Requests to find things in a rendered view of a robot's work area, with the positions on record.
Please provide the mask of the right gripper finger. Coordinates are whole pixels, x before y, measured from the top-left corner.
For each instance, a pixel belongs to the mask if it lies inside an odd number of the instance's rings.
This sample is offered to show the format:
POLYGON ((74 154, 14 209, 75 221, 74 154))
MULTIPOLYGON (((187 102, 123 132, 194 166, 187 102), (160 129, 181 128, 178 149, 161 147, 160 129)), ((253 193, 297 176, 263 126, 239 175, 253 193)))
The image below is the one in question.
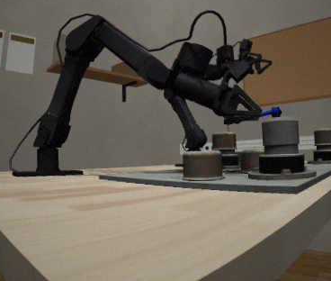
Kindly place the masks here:
MULTIPOLYGON (((255 109, 250 106, 240 95, 237 96, 237 100, 234 104, 233 110, 237 109, 238 104, 242 104, 247 110, 254 111, 255 109)), ((260 116, 235 116, 228 115, 227 121, 258 121, 260 116)))
POLYGON ((227 103, 223 110, 223 115, 235 116, 260 116, 262 109, 237 85, 235 84, 228 97, 227 103), (233 110, 233 106, 237 100, 237 96, 241 95, 255 110, 254 111, 240 111, 233 110))

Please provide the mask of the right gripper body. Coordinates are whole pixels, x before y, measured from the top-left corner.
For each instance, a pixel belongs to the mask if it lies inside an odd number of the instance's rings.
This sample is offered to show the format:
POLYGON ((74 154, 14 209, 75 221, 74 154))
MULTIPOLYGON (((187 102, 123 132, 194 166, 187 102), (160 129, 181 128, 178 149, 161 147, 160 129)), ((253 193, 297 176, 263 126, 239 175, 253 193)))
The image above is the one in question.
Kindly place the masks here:
POLYGON ((239 62, 235 63, 233 60, 231 60, 226 65, 228 71, 225 73, 221 81, 221 86, 200 79, 194 88, 195 91, 192 100, 196 104, 210 108, 216 115, 225 117, 225 115, 222 113, 227 103, 228 97, 232 91, 232 87, 228 86, 228 81, 231 79, 229 71, 237 64, 239 64, 239 62))

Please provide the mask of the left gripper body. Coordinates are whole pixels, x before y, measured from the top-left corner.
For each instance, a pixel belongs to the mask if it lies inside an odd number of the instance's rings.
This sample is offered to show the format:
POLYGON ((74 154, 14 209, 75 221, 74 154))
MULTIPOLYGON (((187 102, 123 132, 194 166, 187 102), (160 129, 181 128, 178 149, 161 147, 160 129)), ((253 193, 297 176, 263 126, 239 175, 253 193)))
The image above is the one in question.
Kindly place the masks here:
MULTIPOLYGON (((241 44, 240 44, 240 48, 241 48, 241 45, 242 45, 242 41, 241 41, 241 44)), ((236 59, 236 62, 240 62, 241 60, 242 60, 242 49, 240 49, 239 48, 239 54, 238 54, 238 59, 236 59), (241 58, 240 58, 241 57, 241 58)), ((248 62, 249 61, 251 61, 251 60, 253 60, 253 59, 255 59, 255 58, 253 58, 253 57, 251 57, 251 56, 247 56, 248 57, 248 62)), ((249 74, 254 74, 255 72, 254 72, 254 70, 253 69, 251 69, 250 70, 250 73, 249 74), (252 71, 251 71, 252 70, 252 71)))

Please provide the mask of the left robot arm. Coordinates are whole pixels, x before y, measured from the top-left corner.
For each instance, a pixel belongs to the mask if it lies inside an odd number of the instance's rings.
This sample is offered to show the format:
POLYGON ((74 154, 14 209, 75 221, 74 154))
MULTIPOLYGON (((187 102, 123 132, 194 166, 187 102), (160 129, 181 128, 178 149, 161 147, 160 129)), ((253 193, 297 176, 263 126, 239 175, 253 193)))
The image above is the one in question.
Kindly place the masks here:
MULTIPOLYGON (((243 39, 240 49, 250 52, 252 44, 253 42, 243 39)), ((227 49, 230 57, 234 58, 233 46, 227 45, 227 49)), ((217 65, 209 64, 204 76, 200 76, 198 78, 207 81, 215 81, 224 77, 228 70, 226 68, 227 64, 224 62, 226 59, 228 60, 228 56, 225 51, 225 45, 223 45, 217 49, 217 65)), ((173 106, 183 125, 184 132, 186 134, 185 138, 187 139, 185 145, 185 148, 188 149, 187 151, 201 151, 199 148, 203 148, 206 144, 207 136, 204 130, 202 130, 194 120, 185 99, 178 95, 174 95, 173 91, 170 89, 166 89, 164 91, 164 98, 171 104, 171 106, 173 106)))

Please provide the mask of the dial indicator on blue magnetic stand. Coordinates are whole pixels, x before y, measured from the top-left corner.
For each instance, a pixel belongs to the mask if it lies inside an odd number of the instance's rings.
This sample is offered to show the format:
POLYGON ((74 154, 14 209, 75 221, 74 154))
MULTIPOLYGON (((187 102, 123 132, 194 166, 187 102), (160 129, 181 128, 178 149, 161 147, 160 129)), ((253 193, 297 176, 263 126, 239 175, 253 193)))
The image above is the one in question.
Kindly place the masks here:
MULTIPOLYGON (((260 117, 262 116, 266 116, 268 114, 271 114, 273 117, 280 117, 281 114, 282 114, 282 111, 280 110, 279 107, 273 107, 271 111, 267 111, 267 112, 264 112, 264 113, 261 113, 260 117), (279 112, 280 111, 280 112, 279 112)), ((228 132, 229 132, 229 125, 230 124, 239 124, 240 122, 243 122, 243 121, 227 121, 227 115, 225 115, 224 117, 224 124, 226 124, 228 126, 228 132)))

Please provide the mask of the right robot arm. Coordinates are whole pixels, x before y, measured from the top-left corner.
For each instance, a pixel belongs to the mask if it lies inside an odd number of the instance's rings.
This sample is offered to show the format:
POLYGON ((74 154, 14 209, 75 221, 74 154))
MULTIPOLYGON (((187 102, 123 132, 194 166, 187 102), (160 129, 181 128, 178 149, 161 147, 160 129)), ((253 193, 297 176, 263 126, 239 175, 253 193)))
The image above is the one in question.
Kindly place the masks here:
POLYGON ((194 88, 200 80, 198 77, 204 76, 213 54, 200 44, 186 41, 171 70, 110 26, 100 15, 95 15, 76 27, 66 38, 64 65, 49 108, 40 119, 33 143, 33 147, 41 147, 37 149, 36 171, 14 171, 13 176, 83 175, 81 170, 60 171, 57 148, 61 148, 67 140, 71 128, 68 125, 70 114, 83 75, 90 61, 94 62, 104 47, 156 89, 170 89, 174 95, 192 102, 194 88))

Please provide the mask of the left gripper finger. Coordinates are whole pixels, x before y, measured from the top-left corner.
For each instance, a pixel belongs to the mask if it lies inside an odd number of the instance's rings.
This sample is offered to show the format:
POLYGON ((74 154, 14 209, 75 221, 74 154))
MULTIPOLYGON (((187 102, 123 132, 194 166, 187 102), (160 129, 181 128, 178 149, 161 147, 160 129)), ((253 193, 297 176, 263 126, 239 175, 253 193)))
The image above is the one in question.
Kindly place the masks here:
POLYGON ((257 54, 257 53, 253 53, 253 52, 248 52, 248 51, 242 50, 242 59, 244 61, 246 61, 250 66, 253 65, 254 63, 256 63, 261 58, 262 58, 262 54, 257 54), (258 58, 253 59, 253 60, 251 60, 251 61, 248 62, 247 55, 257 56, 258 58))
POLYGON ((260 75, 263 71, 265 71, 271 65, 272 65, 272 61, 271 60, 259 59, 256 62, 257 74, 260 75), (267 62, 268 64, 266 66, 264 66, 263 68, 260 69, 260 62, 267 62))

